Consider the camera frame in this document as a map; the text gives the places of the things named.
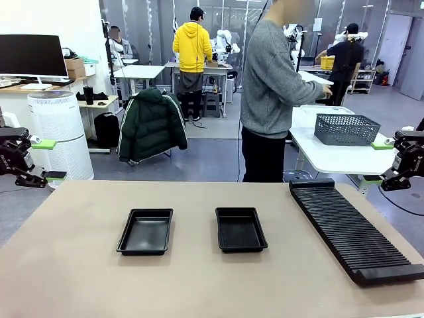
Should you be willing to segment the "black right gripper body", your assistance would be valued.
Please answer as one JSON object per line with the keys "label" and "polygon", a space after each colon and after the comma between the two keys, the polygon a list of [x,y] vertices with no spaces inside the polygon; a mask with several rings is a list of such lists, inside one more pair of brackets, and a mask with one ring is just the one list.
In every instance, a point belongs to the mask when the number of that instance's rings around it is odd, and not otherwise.
{"label": "black right gripper body", "polygon": [[423,176],[423,132],[396,131],[393,168],[404,176]]}

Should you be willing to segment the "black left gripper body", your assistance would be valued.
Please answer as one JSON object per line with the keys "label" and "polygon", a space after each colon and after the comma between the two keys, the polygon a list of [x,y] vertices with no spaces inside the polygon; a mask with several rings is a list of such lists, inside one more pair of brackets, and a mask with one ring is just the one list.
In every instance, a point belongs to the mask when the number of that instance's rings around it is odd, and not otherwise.
{"label": "black left gripper body", "polygon": [[27,128],[1,128],[1,175],[19,176],[33,169],[33,161],[28,149],[31,147]]}

